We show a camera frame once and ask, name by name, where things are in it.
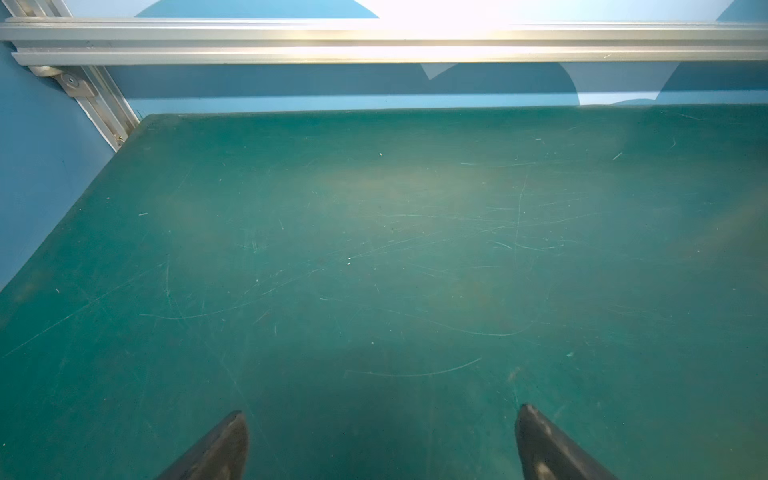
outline white and blue patterned wall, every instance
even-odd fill
[[[76,16],[425,22],[768,22],[768,0],[68,0]],[[110,69],[153,113],[573,104],[764,103],[764,62],[218,65]]]

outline horizontal metal beam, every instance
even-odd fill
[[[10,18],[21,65],[765,61],[767,24]]]

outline silver metal frame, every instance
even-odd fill
[[[10,18],[0,40],[21,65],[768,60],[768,25],[730,23]]]
[[[33,22],[51,21],[59,18],[70,19],[69,9],[63,0],[2,0],[8,10],[14,15],[8,22],[14,20],[31,20]],[[49,62],[46,65],[63,65]],[[131,106],[123,97],[118,86],[112,80],[103,65],[77,65],[59,70],[31,68],[39,76],[52,76],[61,84],[64,90],[73,97],[86,115],[91,119],[101,136],[114,150],[126,141],[128,135],[139,125],[139,119]]]

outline scratched green surface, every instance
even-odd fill
[[[768,108],[151,116],[0,293],[0,477],[768,475]]]

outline green mat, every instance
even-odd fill
[[[146,118],[0,293],[0,477],[768,475],[768,108]]]

